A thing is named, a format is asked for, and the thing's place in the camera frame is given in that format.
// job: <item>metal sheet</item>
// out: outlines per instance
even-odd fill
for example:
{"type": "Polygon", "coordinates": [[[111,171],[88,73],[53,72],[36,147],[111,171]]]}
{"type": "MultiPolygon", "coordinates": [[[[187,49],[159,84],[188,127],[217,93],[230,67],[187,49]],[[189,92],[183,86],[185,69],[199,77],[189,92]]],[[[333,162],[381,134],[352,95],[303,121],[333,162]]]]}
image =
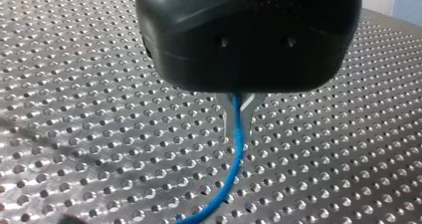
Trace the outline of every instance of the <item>metal sheet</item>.
{"type": "MultiPolygon", "coordinates": [[[[222,108],[146,58],[133,0],[0,0],[0,223],[173,223],[227,174],[222,108]]],[[[420,223],[421,32],[365,11],[341,71],[270,95],[207,223],[420,223]]]]}

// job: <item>blue cable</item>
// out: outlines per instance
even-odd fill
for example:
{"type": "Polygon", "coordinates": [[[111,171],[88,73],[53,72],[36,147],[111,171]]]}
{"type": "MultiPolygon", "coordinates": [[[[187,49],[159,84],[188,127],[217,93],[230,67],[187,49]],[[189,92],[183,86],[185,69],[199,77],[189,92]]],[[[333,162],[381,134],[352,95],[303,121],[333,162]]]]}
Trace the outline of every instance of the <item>blue cable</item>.
{"type": "Polygon", "coordinates": [[[176,224],[198,224],[204,221],[209,215],[211,215],[215,210],[218,209],[220,204],[226,200],[227,195],[229,194],[230,189],[233,186],[235,177],[239,171],[240,161],[243,156],[243,144],[244,144],[244,133],[242,131],[242,123],[240,118],[240,105],[239,97],[236,94],[232,94],[233,98],[233,119],[234,119],[234,128],[233,128],[233,143],[235,146],[235,155],[233,157],[232,167],[229,170],[229,174],[224,180],[223,187],[220,188],[217,195],[215,195],[208,205],[202,209],[200,212],[194,214],[191,217],[185,218],[181,221],[176,221],[176,224]]]}

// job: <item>metal prong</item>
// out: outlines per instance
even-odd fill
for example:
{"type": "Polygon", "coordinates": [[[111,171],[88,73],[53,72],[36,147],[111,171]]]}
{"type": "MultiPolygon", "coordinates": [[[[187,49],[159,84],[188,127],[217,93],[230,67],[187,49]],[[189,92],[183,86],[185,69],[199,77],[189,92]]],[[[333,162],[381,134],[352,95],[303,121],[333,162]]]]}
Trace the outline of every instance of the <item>metal prong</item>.
{"type": "MultiPolygon", "coordinates": [[[[249,93],[241,95],[240,116],[242,121],[242,129],[245,131],[245,142],[249,142],[251,137],[252,114],[255,108],[262,104],[267,94],[249,93]]],[[[231,139],[233,130],[233,104],[231,94],[217,94],[216,98],[221,106],[223,106],[224,114],[224,136],[231,139]]]]}

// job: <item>perforated metal surface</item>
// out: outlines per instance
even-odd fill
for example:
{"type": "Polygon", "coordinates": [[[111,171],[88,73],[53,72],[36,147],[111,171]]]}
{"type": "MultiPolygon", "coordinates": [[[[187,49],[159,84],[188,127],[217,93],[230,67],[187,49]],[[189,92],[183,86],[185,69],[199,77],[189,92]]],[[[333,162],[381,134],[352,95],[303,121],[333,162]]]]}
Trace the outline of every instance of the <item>perforated metal surface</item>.
{"type": "MultiPolygon", "coordinates": [[[[173,223],[222,184],[213,95],[146,58],[133,0],[0,0],[0,223],[173,223]]],[[[420,223],[422,30],[365,11],[339,74],[255,112],[207,223],[420,223]]]]}

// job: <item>black housing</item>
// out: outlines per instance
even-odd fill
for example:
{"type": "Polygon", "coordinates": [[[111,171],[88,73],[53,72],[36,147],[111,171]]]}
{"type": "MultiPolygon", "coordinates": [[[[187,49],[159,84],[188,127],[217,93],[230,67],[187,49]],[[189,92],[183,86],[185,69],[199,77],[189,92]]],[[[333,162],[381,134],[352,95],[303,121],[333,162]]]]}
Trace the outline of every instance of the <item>black housing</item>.
{"type": "Polygon", "coordinates": [[[301,92],[338,71],[361,0],[136,0],[160,76],[199,92],[301,92]]]}

